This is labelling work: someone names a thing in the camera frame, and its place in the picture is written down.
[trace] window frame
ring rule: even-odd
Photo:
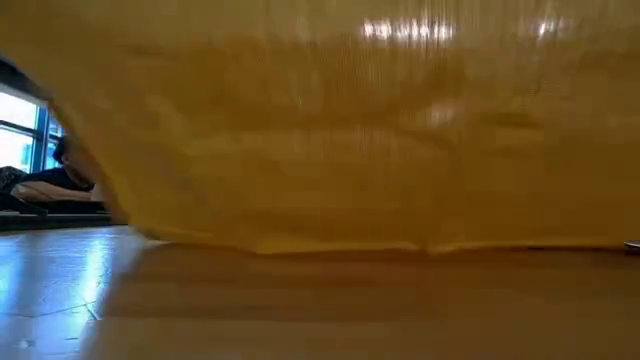
[[[59,136],[49,133],[51,112],[47,108],[47,103],[2,83],[0,83],[0,92],[36,105],[36,126],[34,129],[14,124],[5,119],[0,119],[0,128],[31,137],[33,139],[33,146],[31,147],[31,168],[29,170],[32,173],[44,170],[46,165],[47,143],[50,140],[58,141],[60,139]]]

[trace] yellow fabric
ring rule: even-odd
[[[175,242],[640,237],[637,0],[4,0],[0,52]]]

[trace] window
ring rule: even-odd
[[[33,138],[10,130],[0,129],[0,166],[13,166],[31,171]]]
[[[37,110],[36,104],[0,92],[0,120],[35,129]]]
[[[59,166],[53,152],[64,129],[35,102],[39,100],[0,84],[0,166],[25,172]]]

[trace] wooden floor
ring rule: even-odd
[[[0,359],[640,359],[640,258],[0,236]]]

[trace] person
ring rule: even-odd
[[[61,167],[27,174],[10,190],[24,201],[92,201],[95,185],[82,166],[82,149],[69,137],[60,138],[53,158]]]

